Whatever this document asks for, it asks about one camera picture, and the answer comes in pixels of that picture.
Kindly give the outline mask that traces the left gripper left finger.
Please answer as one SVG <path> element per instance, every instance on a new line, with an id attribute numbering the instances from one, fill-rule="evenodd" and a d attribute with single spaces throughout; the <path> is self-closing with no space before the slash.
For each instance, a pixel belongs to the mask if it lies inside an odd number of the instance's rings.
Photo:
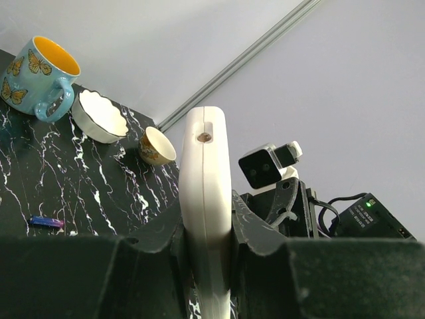
<path id="1" fill-rule="evenodd" d="M 127 236 L 2 237 L 2 318 L 184 318 L 178 203 Z"/>

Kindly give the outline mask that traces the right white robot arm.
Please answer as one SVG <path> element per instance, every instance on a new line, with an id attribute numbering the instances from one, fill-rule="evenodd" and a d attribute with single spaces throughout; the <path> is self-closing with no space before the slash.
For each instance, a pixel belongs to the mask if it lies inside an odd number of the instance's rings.
<path id="1" fill-rule="evenodd" d="M 232 200 L 234 209 L 241 205 L 243 216 L 253 213 L 285 237 L 416 239 L 372 193 L 324 202 L 291 177 L 257 195 L 233 191 Z"/>

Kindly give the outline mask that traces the cream floral small bowl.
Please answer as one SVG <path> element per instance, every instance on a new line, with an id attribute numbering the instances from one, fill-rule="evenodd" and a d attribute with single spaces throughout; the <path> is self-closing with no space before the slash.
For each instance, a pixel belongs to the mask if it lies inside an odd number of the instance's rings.
<path id="1" fill-rule="evenodd" d="M 177 158 L 173 144 L 153 126 L 146 127 L 139 139 L 138 152 L 142 160 L 149 165 L 166 165 Z"/>

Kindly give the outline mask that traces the blue purple battery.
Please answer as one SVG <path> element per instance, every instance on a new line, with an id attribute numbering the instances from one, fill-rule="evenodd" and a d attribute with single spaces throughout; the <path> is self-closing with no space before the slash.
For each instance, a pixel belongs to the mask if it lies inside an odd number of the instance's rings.
<path id="1" fill-rule="evenodd" d="M 48 218 L 48 217 L 31 216 L 29 218 L 29 224 L 46 226 L 46 227 L 54 227 L 54 228 L 62 228 L 64 226 L 64 221 L 61 221 L 59 219 Z"/>

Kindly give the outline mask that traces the white scalloped bowl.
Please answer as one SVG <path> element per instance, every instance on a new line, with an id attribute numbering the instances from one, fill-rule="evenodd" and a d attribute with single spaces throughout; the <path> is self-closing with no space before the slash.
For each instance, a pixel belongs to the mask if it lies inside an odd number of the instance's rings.
<path id="1" fill-rule="evenodd" d="M 112 144 L 126 137 L 127 120 L 120 109 L 96 91 L 84 89 L 72 105 L 75 124 L 89 138 L 102 144 Z"/>

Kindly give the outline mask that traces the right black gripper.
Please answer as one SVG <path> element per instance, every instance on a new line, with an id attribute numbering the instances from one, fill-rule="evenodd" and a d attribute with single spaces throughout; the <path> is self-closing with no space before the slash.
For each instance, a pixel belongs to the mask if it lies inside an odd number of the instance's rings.
<path id="1" fill-rule="evenodd" d="M 244 214 L 253 213 L 265 224 L 285 237 L 332 237 L 322 217 L 315 212 L 316 207 L 335 211 L 330 204 L 320 201 L 316 192 L 305 183 L 290 177 L 277 182 L 276 187 L 257 195 L 232 192 L 233 207 L 238 204 Z"/>

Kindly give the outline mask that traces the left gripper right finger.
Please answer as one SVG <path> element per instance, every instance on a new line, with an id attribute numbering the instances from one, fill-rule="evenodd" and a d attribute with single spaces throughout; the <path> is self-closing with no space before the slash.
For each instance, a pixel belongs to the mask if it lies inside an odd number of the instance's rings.
<path id="1" fill-rule="evenodd" d="M 232 194 L 231 294 L 241 318 L 423 318 L 424 245 L 287 238 Z"/>

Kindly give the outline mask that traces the blue butterfly mug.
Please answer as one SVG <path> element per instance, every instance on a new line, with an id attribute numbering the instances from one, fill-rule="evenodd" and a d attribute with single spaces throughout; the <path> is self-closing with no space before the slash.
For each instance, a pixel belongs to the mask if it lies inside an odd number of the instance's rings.
<path id="1" fill-rule="evenodd" d="M 54 41 L 34 36 L 1 75 L 1 99 L 43 122 L 61 119 L 74 103 L 72 85 L 81 69 Z"/>

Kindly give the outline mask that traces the aluminium frame post right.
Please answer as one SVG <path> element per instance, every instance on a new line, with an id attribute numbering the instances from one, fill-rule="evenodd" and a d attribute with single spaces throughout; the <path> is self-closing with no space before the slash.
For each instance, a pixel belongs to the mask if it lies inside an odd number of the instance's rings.
<path id="1" fill-rule="evenodd" d="M 239 70 L 255 59 L 260 53 L 273 45 L 279 38 L 284 36 L 290 29 L 295 27 L 302 19 L 308 16 L 322 1 L 305 0 L 291 10 L 285 17 L 280 19 L 271 29 L 264 33 L 258 40 L 251 44 L 245 51 L 240 53 L 230 64 L 223 68 L 216 76 L 197 90 L 182 105 L 173 111 L 166 119 L 162 120 L 157 127 L 162 131 L 168 131 L 181 120 L 193 108 L 200 106 L 201 102 L 209 97 L 215 90 L 234 76 Z"/>

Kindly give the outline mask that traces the white remote control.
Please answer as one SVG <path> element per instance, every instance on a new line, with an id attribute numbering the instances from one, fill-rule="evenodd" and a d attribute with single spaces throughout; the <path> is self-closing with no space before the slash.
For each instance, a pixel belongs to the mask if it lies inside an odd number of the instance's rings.
<path id="1" fill-rule="evenodd" d="M 179 203 L 202 318 L 230 318 L 231 174 L 224 112 L 186 117 Z"/>

